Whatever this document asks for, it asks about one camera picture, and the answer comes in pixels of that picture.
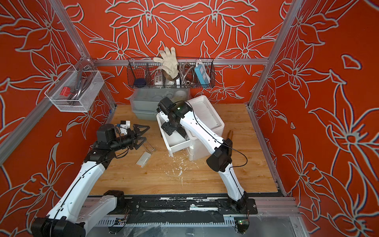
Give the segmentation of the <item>gold microphone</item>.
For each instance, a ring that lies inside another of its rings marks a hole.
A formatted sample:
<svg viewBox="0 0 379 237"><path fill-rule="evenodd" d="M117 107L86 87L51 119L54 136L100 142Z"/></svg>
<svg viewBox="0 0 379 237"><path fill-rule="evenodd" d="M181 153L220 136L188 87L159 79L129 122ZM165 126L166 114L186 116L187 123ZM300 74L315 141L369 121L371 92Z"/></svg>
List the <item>gold microphone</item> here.
<svg viewBox="0 0 379 237"><path fill-rule="evenodd" d="M233 130L230 130L230 131L228 132L227 138L230 139L230 140L232 140L232 139L233 139L233 135L234 135L234 131L233 131Z"/></svg>

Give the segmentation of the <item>white top drawer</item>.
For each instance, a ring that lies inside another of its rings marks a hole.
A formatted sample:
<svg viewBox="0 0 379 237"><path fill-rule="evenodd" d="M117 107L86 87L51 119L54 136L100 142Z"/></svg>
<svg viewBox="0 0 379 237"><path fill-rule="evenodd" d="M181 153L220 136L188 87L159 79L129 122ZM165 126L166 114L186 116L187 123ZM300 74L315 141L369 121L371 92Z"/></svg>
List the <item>white top drawer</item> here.
<svg viewBox="0 0 379 237"><path fill-rule="evenodd" d="M161 126L165 123L165 120L159 114L156 115L156 118L170 157L174 157L175 152L186 149L191 145L191 141L188 138L183 138L177 131L173 132L170 136L167 135L161 128Z"/></svg>

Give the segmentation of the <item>white drawer cabinet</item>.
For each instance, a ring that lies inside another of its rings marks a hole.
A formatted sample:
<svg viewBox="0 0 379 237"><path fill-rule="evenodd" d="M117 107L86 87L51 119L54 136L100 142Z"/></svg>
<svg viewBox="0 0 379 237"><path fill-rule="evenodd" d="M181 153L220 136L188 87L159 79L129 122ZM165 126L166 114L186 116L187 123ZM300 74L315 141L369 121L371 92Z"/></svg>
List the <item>white drawer cabinet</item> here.
<svg viewBox="0 0 379 237"><path fill-rule="evenodd" d="M206 96L203 95L193 98L189 100L189 103L192 105L195 115L198 116L208 128L218 136L223 135L225 123ZM187 128L185 128L185 131L190 140L190 146L187 147L189 159L196 161L204 157L208 158L210 153L205 145Z"/></svg>

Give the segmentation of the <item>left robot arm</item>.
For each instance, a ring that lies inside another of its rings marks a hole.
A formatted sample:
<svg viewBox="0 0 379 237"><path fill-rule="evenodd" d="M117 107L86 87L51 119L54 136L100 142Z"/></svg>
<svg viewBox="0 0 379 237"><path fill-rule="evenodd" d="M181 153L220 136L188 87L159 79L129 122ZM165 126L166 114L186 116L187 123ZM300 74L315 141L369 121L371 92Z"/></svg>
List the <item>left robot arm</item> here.
<svg viewBox="0 0 379 237"><path fill-rule="evenodd" d="M101 199L83 214L80 213L90 191L103 175L116 152L138 150L150 129L148 125L134 124L132 128L105 124L96 132L97 140L84 159L81 169L60 201L46 217L37 218L31 231L34 237L85 237L110 212L128 211L122 191L107 191Z"/></svg>

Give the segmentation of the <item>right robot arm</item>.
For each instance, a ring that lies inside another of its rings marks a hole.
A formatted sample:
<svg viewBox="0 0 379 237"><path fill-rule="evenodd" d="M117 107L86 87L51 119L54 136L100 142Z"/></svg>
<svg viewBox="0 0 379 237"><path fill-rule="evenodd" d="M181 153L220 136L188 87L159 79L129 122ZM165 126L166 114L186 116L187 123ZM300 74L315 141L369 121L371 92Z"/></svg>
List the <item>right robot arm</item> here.
<svg viewBox="0 0 379 237"><path fill-rule="evenodd" d="M218 173L226 187L231 209L243 213L247 208L248 195L238 181L232 161L233 142L222 137L225 124L205 96L189 101L173 102L168 97L158 103L158 115L164 123L161 131L171 136L196 137L210 157L207 165Z"/></svg>

